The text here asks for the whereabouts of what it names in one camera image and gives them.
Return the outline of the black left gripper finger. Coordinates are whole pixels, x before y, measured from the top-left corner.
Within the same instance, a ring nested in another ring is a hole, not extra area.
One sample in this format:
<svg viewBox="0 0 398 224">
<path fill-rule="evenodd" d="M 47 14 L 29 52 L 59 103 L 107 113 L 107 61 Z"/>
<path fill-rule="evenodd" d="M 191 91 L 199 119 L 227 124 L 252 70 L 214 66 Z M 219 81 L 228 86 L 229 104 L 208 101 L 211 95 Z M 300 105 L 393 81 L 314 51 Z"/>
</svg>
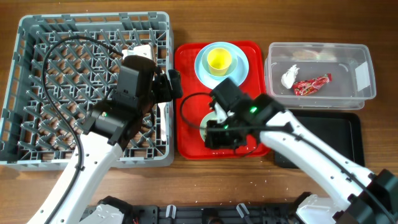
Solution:
<svg viewBox="0 0 398 224">
<path fill-rule="evenodd" d="M 152 86 L 155 103 L 165 103 L 172 101 L 172 88 L 165 73 L 155 76 Z"/>
<path fill-rule="evenodd" d="M 183 96 L 183 90 L 181 85 L 180 72 L 177 70 L 169 70 L 169 78 L 171 85 L 171 97 L 173 99 L 181 98 Z"/>
</svg>

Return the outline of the red snack wrapper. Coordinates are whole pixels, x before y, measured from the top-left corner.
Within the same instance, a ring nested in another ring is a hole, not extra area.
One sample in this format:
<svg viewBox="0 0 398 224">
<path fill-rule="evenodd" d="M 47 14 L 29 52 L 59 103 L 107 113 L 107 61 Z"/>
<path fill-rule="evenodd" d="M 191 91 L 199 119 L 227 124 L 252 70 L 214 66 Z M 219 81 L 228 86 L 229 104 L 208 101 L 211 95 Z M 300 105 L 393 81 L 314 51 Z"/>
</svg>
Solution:
<svg viewBox="0 0 398 224">
<path fill-rule="evenodd" d="M 313 78 L 310 80 L 304 80 L 295 82 L 292 86 L 295 95 L 307 96 L 316 93 L 323 85 L 332 81 L 332 75 L 327 73 L 323 76 Z"/>
</svg>

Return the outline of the green bowl with leftovers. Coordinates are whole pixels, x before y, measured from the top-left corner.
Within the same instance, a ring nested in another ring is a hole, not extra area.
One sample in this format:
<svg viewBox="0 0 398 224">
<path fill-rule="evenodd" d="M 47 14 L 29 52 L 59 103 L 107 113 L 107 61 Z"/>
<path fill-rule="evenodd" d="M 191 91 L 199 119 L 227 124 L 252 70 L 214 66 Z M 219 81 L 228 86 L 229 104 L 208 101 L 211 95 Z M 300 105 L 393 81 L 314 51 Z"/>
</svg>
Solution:
<svg viewBox="0 0 398 224">
<path fill-rule="evenodd" d="M 200 130 L 200 136 L 203 141 L 205 141 L 206 138 L 206 127 L 207 127 L 207 122 L 208 121 L 217 121 L 217 116 L 216 113 L 213 111 L 211 113 L 208 113 L 201 121 L 200 126 L 203 127 L 203 129 Z"/>
</svg>

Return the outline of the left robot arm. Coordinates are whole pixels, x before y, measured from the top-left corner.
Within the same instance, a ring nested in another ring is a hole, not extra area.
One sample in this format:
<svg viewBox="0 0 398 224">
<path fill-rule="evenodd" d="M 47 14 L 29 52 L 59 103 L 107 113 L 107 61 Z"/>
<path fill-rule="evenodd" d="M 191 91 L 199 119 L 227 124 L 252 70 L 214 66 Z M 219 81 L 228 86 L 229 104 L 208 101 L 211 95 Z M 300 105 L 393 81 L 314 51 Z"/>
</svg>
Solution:
<svg viewBox="0 0 398 224">
<path fill-rule="evenodd" d="M 151 59 L 127 56 L 116 87 L 87 112 L 77 148 L 30 223 L 78 223 L 105 174 L 142 129 L 144 116 L 182 95 L 177 70 L 164 73 Z"/>
</svg>

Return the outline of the white plastic fork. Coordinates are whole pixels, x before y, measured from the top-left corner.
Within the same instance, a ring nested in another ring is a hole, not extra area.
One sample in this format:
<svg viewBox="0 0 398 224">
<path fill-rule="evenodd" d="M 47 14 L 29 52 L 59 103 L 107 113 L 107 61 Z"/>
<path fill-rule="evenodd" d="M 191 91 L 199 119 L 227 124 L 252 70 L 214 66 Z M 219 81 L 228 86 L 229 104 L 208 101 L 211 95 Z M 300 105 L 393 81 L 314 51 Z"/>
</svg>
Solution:
<svg viewBox="0 0 398 224">
<path fill-rule="evenodd" d="M 157 106 L 159 107 L 159 112 L 160 112 L 160 138 L 162 142 L 167 141 L 167 135 L 166 135 L 166 123 L 165 123 L 165 103 L 158 103 Z"/>
</svg>

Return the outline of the yellow plastic cup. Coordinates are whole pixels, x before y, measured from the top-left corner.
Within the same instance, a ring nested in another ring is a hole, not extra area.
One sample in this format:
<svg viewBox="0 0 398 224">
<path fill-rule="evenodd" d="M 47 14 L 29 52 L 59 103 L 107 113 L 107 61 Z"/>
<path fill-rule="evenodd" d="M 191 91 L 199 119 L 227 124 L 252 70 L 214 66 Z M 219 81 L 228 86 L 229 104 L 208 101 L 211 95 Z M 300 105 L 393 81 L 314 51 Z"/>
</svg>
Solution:
<svg viewBox="0 0 398 224">
<path fill-rule="evenodd" d="M 230 51 L 221 47 L 210 50 L 207 56 L 210 73 L 217 77 L 226 75 L 232 61 Z"/>
</svg>

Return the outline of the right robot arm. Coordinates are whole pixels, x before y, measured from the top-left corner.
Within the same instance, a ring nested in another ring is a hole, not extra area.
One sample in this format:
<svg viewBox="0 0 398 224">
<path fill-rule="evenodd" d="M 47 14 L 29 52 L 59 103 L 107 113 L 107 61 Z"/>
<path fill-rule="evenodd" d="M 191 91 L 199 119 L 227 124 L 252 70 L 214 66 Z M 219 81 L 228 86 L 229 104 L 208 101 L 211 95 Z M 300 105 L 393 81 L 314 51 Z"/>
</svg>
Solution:
<svg viewBox="0 0 398 224">
<path fill-rule="evenodd" d="M 255 99 L 227 78 L 210 92 L 219 123 L 206 127 L 224 144 L 247 135 L 282 154 L 311 177 L 327 198 L 305 194 L 294 215 L 304 223 L 397 223 L 397 177 L 375 174 L 342 156 L 267 94 Z"/>
</svg>

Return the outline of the white tissue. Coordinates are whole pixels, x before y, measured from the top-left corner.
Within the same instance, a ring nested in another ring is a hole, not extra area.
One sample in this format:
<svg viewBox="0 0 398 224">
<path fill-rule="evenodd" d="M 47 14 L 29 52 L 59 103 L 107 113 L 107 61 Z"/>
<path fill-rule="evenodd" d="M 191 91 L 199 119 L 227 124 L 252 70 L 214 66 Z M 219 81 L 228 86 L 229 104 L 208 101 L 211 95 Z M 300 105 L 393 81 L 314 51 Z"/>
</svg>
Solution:
<svg viewBox="0 0 398 224">
<path fill-rule="evenodd" d="M 297 65 L 291 66 L 282 76 L 281 76 L 281 84 L 286 89 L 291 89 L 293 84 L 295 83 L 299 68 Z"/>
</svg>

